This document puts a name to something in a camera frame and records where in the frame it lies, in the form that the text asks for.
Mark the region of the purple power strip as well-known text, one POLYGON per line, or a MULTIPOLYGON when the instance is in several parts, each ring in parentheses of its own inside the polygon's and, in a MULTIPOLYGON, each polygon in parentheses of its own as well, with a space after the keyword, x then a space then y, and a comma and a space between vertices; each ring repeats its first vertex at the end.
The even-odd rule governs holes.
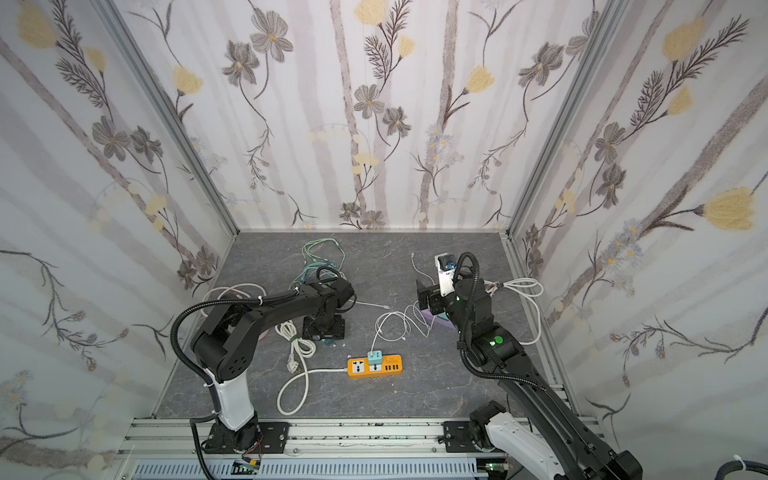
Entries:
POLYGON ((421 310, 420 314, 425 324, 430 328, 434 326, 439 326, 439 327, 451 329, 451 330, 456 329, 453 323, 444 314, 435 315, 435 314, 432 314, 428 309, 421 310))

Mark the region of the teal USB charger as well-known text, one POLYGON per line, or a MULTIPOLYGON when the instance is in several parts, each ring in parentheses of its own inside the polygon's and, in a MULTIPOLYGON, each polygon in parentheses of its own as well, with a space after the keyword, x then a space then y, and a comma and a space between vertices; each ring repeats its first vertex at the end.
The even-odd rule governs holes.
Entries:
POLYGON ((367 355, 369 372, 379 372, 383 368, 383 354, 380 350, 374 350, 367 355))

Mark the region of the orange power strip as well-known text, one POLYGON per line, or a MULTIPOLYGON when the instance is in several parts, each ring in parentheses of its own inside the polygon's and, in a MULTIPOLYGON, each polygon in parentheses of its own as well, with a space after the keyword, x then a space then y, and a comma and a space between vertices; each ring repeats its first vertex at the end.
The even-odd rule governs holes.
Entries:
POLYGON ((370 364, 367 358, 349 359, 347 375, 351 379, 369 379, 397 376, 404 371, 400 355, 385 355, 377 364, 370 364))

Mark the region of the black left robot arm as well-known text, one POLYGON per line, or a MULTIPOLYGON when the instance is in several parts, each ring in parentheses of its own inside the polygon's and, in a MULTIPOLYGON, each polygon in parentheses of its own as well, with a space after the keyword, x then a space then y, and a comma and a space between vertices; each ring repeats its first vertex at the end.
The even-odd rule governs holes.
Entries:
POLYGON ((237 432, 256 419, 246 381, 263 332, 289 320, 306 317, 319 335, 330 332, 342 320, 343 306, 355 297, 352 284, 335 269, 328 278, 299 284, 275 295, 208 300, 183 310, 172 322, 170 345, 187 368, 210 391, 214 417, 227 430, 237 432), (208 308, 210 313, 192 334, 189 358, 179 342, 182 323, 208 308))

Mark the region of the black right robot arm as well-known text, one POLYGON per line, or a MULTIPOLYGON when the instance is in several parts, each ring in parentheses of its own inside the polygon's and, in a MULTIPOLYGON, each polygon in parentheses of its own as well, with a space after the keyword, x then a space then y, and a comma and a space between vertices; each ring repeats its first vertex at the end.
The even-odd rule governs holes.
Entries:
POLYGON ((495 320, 476 256, 442 253, 434 262, 438 282, 417 286, 420 308, 448 317, 467 371, 496 382, 531 425, 523 427, 491 402, 474 413, 481 448, 503 451, 538 479, 641 478, 635 456, 614 450, 582 422, 538 372, 522 343, 495 320))

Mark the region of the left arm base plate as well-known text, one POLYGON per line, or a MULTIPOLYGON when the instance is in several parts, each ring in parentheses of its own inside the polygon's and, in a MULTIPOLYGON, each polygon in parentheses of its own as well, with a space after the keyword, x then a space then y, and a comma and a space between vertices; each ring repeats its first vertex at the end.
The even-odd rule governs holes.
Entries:
POLYGON ((235 431, 216 420, 202 442, 202 450, 209 454, 282 454, 289 428, 289 422, 250 421, 235 431))

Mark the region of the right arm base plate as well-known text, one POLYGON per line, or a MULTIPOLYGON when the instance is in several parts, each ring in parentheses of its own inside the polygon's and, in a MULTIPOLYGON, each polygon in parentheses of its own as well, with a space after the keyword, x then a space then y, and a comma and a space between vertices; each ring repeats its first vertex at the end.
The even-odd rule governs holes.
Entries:
POLYGON ((448 453, 510 453, 522 446, 522 441, 514 439, 509 432, 498 431, 491 437, 486 425, 474 421, 445 421, 442 429, 439 442, 448 453))

